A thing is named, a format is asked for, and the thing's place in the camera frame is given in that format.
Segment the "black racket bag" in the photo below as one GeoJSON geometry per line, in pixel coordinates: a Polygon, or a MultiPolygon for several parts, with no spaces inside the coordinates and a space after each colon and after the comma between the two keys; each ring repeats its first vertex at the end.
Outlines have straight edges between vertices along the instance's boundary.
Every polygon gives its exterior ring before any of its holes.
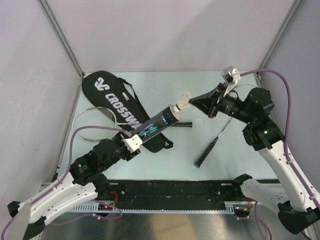
{"type": "MultiPolygon", "coordinates": [[[[139,120],[149,120],[150,117],[142,106],[136,94],[131,95],[125,85],[132,86],[125,79],[117,77],[107,71],[97,71],[82,81],[82,92],[88,101],[95,107],[108,108],[112,111],[126,107],[139,120]]],[[[174,143],[159,133],[142,144],[152,153],[162,149],[171,149],[174,143]]]]}

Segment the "black shuttlecock tube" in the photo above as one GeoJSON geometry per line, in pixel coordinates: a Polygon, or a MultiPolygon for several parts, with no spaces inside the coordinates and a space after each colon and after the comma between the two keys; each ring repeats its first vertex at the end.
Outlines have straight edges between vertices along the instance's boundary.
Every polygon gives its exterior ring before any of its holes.
{"type": "Polygon", "coordinates": [[[180,111],[181,109],[177,105],[170,105],[133,130],[132,135],[137,135],[145,143],[166,128],[180,121],[180,111]]]}

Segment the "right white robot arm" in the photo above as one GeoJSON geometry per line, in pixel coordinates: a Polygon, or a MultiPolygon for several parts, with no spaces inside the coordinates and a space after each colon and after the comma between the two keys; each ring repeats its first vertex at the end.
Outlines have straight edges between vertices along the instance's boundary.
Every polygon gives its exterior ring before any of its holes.
{"type": "Polygon", "coordinates": [[[212,91],[193,97],[189,103],[213,118],[221,112],[246,124],[245,142],[254,148],[271,167],[283,191],[264,186],[247,174],[235,178],[232,197],[238,201],[251,198],[273,211],[282,225],[297,235],[320,219],[320,193],[312,186],[295,161],[285,136],[270,118],[274,108],[268,90],[252,88],[245,100],[227,94],[220,83],[212,91]]]}

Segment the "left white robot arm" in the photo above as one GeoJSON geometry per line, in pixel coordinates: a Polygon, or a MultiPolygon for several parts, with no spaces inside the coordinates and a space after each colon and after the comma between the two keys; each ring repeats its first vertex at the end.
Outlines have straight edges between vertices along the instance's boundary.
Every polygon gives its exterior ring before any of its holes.
{"type": "Polygon", "coordinates": [[[12,201],[7,208],[15,220],[30,206],[18,240],[30,240],[47,225],[72,208],[87,201],[107,199],[112,187],[104,171],[119,160],[129,161],[140,153],[141,143],[134,139],[104,139],[91,151],[77,158],[69,169],[37,195],[24,202],[12,201]]]}

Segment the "clear plastic tube lid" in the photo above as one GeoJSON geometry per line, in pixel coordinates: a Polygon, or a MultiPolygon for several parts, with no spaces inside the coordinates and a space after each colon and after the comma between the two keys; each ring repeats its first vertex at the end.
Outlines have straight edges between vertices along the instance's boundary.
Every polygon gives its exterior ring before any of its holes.
{"type": "Polygon", "coordinates": [[[203,128],[206,125],[206,121],[202,117],[195,117],[193,120],[195,128],[203,128]]]}

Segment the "white shuttlecock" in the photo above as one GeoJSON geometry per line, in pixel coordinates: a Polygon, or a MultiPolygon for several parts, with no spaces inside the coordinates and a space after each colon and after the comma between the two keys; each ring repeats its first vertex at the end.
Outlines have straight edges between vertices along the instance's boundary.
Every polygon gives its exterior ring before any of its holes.
{"type": "Polygon", "coordinates": [[[178,101],[178,103],[174,105],[173,107],[174,112],[178,113],[181,110],[192,108],[193,105],[189,103],[191,98],[192,98],[191,93],[189,91],[186,91],[183,94],[182,98],[178,101]]]}

